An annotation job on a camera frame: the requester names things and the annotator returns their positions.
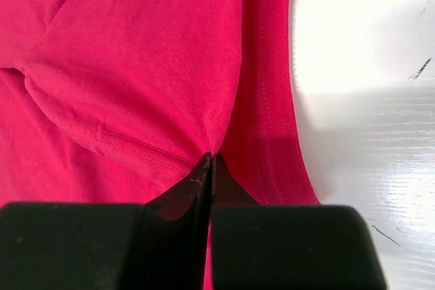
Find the pink t-shirt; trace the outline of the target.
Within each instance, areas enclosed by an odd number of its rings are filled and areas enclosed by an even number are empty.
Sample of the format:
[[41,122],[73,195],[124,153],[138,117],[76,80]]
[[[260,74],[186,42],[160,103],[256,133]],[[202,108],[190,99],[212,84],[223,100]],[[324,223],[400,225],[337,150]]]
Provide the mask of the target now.
[[259,204],[317,204],[290,0],[1,0],[1,209],[146,204],[205,155]]

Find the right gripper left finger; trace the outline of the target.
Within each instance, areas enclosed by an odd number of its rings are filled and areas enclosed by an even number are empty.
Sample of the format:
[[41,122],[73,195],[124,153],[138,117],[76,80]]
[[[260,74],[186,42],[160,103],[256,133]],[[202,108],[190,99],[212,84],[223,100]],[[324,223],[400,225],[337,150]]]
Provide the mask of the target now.
[[12,202],[2,289],[201,289],[211,156],[146,204]]

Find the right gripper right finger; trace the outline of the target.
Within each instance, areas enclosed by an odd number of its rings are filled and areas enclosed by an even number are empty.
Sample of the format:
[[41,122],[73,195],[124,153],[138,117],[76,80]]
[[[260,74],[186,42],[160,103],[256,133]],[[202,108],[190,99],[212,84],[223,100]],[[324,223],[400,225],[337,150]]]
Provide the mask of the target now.
[[261,205],[212,165],[215,289],[386,289],[368,226],[350,206]]

